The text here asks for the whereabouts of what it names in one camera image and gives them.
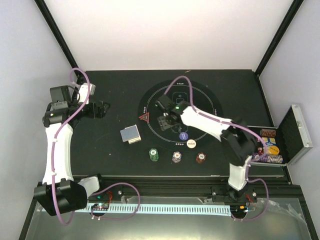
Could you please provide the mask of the purple round blind button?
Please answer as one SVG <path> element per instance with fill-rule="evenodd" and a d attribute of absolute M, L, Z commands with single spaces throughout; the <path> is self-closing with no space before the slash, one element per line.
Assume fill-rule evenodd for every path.
<path fill-rule="evenodd" d="M 187 141 L 187 140 L 189 139 L 188 133 L 187 133 L 187 132 L 181 132 L 181 133 L 179 134 L 179 139 L 180 139 L 181 141 Z"/>

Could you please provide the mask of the white dealer button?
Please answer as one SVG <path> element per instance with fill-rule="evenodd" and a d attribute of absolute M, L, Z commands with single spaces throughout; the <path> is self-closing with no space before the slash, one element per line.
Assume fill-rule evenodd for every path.
<path fill-rule="evenodd" d="M 187 142 L 186 142 L 186 145 L 188 148 L 190 149 L 194 149 L 197 145 L 197 142 L 193 139 L 189 139 Z"/>

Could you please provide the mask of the blue white chip stack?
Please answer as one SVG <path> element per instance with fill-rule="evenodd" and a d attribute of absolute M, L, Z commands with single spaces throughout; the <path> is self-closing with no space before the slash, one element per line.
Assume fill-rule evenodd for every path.
<path fill-rule="evenodd" d="M 175 151 L 173 154 L 172 154 L 172 161 L 174 163 L 179 163 L 182 159 L 182 154 L 179 152 L 179 151 Z"/>

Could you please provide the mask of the green chip stack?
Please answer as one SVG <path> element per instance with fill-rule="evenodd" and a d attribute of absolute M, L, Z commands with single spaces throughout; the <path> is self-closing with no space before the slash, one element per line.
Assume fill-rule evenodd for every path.
<path fill-rule="evenodd" d="M 149 150 L 149 158 L 152 162 L 157 162 L 159 160 L 159 154 L 156 148 L 151 148 Z"/>

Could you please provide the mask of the orange black chip stack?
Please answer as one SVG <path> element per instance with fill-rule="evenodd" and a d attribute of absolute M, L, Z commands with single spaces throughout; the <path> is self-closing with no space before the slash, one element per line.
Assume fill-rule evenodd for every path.
<path fill-rule="evenodd" d="M 202 163 L 204 163 L 204 161 L 206 160 L 206 155 L 205 155 L 203 152 L 200 152 L 200 153 L 197 154 L 195 160 L 196 160 L 196 162 L 197 162 L 198 164 L 202 164 Z"/>

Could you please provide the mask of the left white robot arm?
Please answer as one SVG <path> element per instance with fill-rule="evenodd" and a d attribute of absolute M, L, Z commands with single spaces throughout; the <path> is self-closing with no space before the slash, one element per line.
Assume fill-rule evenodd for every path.
<path fill-rule="evenodd" d="M 75 90 L 75 98 L 69 85 L 50 89 L 51 103 L 42 118 L 47 137 L 46 168 L 42 182 L 34 189 L 34 198 L 50 216 L 83 209 L 91 195 L 97 200 L 107 195 L 100 174 L 75 182 L 71 170 L 74 122 L 81 118 L 102 119 L 110 108 L 109 103 L 89 99 L 95 88 L 92 83 L 84 83 Z"/>

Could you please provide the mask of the round black poker mat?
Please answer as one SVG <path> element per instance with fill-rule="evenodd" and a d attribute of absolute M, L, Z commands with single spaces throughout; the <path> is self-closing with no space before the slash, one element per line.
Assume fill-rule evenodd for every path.
<path fill-rule="evenodd" d="M 223 117 L 220 101 L 208 87 L 184 78 L 172 83 L 166 80 L 152 86 L 142 96 L 138 114 L 139 129 L 147 143 L 167 150 L 189 150 L 189 140 L 199 149 L 219 144 L 211 134 L 194 127 L 196 112 Z"/>

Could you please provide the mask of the red triangle all-in marker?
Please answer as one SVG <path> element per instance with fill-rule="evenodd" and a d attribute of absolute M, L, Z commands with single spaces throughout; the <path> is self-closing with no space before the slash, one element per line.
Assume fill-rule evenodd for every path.
<path fill-rule="evenodd" d="M 138 118 L 139 118 L 140 120 L 143 120 L 143 121 L 149 123 L 149 121 L 150 121 L 150 113 L 149 113 L 149 112 L 146 112 L 146 113 L 144 113 L 143 115 L 139 116 Z"/>

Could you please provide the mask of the white card box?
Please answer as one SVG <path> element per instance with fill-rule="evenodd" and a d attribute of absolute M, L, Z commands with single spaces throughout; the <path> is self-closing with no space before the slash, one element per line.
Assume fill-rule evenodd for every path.
<path fill-rule="evenodd" d="M 133 144 L 133 143 L 139 142 L 140 140 L 141 140 L 141 137 L 138 136 L 138 137 L 135 137 L 135 138 L 128 140 L 128 143 Z"/>

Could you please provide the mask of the left circuit board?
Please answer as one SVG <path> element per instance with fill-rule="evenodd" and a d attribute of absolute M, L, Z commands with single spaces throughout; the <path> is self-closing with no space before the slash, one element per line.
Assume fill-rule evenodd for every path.
<path fill-rule="evenodd" d="M 108 203 L 94 203 L 91 206 L 91 211 L 107 211 L 109 209 Z"/>

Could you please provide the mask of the circuit board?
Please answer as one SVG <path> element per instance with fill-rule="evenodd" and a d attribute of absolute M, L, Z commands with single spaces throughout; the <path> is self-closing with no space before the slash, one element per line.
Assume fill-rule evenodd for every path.
<path fill-rule="evenodd" d="M 237 205 L 230 208 L 230 210 L 234 213 L 247 213 L 251 211 L 255 211 L 256 207 L 250 205 Z"/>
<path fill-rule="evenodd" d="M 108 203 L 94 203 L 91 206 L 91 211 L 107 211 L 109 209 Z"/>

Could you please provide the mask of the brown chip row in case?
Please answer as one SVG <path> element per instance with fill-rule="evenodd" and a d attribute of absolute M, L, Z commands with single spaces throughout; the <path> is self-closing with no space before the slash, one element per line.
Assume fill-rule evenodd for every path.
<path fill-rule="evenodd" d="M 262 128 L 260 130 L 260 136 L 265 138 L 275 138 L 277 131 L 275 129 Z"/>

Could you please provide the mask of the boxed card deck in case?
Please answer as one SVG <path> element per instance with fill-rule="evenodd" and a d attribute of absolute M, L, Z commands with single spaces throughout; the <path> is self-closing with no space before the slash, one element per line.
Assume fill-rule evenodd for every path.
<path fill-rule="evenodd" d="M 262 139 L 268 147 L 277 145 L 274 137 L 262 137 Z"/>

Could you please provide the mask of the right circuit board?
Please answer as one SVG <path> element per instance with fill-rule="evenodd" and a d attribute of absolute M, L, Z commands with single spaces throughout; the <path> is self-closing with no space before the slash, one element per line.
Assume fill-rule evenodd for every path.
<path fill-rule="evenodd" d="M 234 213 L 247 213 L 251 211 L 255 211 L 256 207 L 250 205 L 237 205 L 230 208 L 230 210 Z"/>

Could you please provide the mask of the aluminium poker case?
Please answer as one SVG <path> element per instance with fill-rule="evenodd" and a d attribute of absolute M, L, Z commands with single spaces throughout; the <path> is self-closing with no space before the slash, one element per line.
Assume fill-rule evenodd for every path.
<path fill-rule="evenodd" d="M 250 126 L 249 128 L 260 137 L 261 129 L 276 130 L 276 136 L 274 138 L 276 146 L 280 150 L 278 155 L 283 157 L 283 162 L 281 164 L 254 161 L 253 163 L 255 165 L 293 165 L 313 148 L 313 143 L 302 113 L 302 108 L 299 104 L 291 105 L 278 127 Z M 264 146 L 261 141 L 259 139 L 256 141 L 257 150 L 255 151 L 254 156 L 260 155 L 258 154 L 258 148 L 263 148 L 263 155 L 269 155 L 268 150 L 264 150 Z"/>

